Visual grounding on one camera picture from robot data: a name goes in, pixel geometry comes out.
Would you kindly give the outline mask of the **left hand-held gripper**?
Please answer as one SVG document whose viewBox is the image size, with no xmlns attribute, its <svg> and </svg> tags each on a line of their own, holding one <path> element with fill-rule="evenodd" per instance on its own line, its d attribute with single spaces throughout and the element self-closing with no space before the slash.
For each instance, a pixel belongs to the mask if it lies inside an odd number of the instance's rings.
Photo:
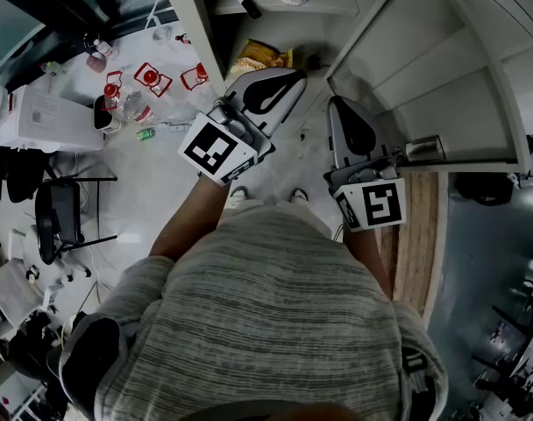
<svg viewBox="0 0 533 421">
<path fill-rule="evenodd" d="M 269 138 L 294 109 L 306 85 L 306 73 L 292 68 L 264 68 L 241 75 L 224 94 L 229 103 L 219 99 L 208 113 L 196 115 L 179 155 L 213 182 L 231 183 L 275 151 Z M 248 110 L 248 117 L 243 110 Z"/>
</svg>

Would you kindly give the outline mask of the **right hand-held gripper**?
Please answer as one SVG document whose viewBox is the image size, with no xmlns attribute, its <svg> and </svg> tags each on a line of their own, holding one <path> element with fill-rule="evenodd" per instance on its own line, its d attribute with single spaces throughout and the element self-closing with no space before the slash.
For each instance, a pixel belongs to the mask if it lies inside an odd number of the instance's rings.
<svg viewBox="0 0 533 421">
<path fill-rule="evenodd" d="M 363 105 L 341 96 L 330 98 L 327 118 L 336 169 L 323 178 L 348 229 L 359 232 L 404 224 L 405 181 L 396 172 L 393 156 L 383 156 L 387 154 L 383 126 Z"/>
</svg>

